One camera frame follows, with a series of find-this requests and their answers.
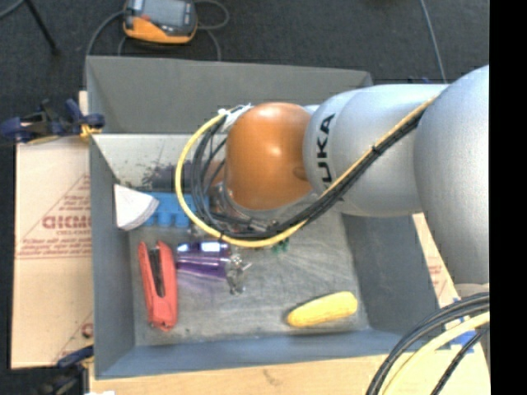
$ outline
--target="blue toy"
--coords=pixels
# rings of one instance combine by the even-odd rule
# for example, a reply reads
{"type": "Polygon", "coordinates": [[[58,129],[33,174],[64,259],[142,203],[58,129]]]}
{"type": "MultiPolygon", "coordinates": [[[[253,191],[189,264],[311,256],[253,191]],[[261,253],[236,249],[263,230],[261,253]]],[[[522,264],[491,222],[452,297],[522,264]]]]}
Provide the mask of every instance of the blue toy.
{"type": "MultiPolygon", "coordinates": [[[[159,201],[157,209],[152,216],[148,218],[143,225],[159,225],[162,227],[175,226],[177,228],[187,228],[190,225],[190,219],[184,213],[183,208],[178,202],[175,193],[172,192],[144,192],[159,201]]],[[[184,195],[184,200],[189,205],[192,212],[196,212],[194,200],[190,194],[184,195]]]]}

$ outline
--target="kuka logo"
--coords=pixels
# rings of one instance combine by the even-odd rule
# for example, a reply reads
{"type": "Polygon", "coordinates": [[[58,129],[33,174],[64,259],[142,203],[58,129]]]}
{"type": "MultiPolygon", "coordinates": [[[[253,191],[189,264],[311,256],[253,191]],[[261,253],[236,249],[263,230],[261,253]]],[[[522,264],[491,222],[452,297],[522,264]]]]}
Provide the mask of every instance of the kuka logo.
{"type": "Polygon", "coordinates": [[[324,183],[331,183],[333,181],[333,177],[331,176],[331,171],[329,170],[329,165],[327,162],[328,152],[325,150],[326,145],[328,144],[329,125],[331,124],[333,117],[335,117],[335,114],[331,114],[322,121],[319,130],[323,133],[323,135],[316,138],[316,157],[319,160],[317,165],[323,170],[322,181],[324,183]]]}
{"type": "Polygon", "coordinates": [[[64,228],[90,228],[90,216],[45,216],[42,226],[48,230],[61,230],[64,228]]]}

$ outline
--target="orange device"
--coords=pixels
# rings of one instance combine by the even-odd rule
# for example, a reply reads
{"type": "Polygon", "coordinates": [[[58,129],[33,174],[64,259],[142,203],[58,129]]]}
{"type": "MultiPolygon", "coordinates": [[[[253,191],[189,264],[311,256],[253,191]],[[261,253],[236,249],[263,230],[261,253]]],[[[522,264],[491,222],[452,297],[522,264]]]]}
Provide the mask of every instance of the orange device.
{"type": "Polygon", "coordinates": [[[148,322],[168,332],[178,320],[177,276],[172,250],[158,241],[156,247],[149,251],[147,245],[141,242],[138,257],[148,322]]]}
{"type": "Polygon", "coordinates": [[[158,44],[184,44],[198,29],[192,0],[127,0],[124,33],[136,40],[158,44]]]}

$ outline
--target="yellow corn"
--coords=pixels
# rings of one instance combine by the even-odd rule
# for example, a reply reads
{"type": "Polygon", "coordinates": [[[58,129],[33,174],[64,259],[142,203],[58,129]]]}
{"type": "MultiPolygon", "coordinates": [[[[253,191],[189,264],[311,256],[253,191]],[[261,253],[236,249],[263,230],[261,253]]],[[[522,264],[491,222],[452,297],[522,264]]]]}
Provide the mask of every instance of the yellow corn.
{"type": "Polygon", "coordinates": [[[357,311],[357,299],[350,291],[340,291],[308,301],[287,315],[287,323],[304,328],[346,318],[357,311]]]}

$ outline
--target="red pliers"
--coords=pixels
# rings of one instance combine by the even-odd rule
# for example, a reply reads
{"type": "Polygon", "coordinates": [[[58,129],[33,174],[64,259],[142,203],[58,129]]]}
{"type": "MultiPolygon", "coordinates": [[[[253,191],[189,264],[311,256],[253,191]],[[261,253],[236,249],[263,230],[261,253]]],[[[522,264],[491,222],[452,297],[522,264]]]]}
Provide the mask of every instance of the red pliers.
{"type": "Polygon", "coordinates": [[[172,250],[161,241],[154,249],[148,250],[147,245],[141,242],[138,257],[148,322],[168,332],[178,320],[177,275],[172,250]]]}

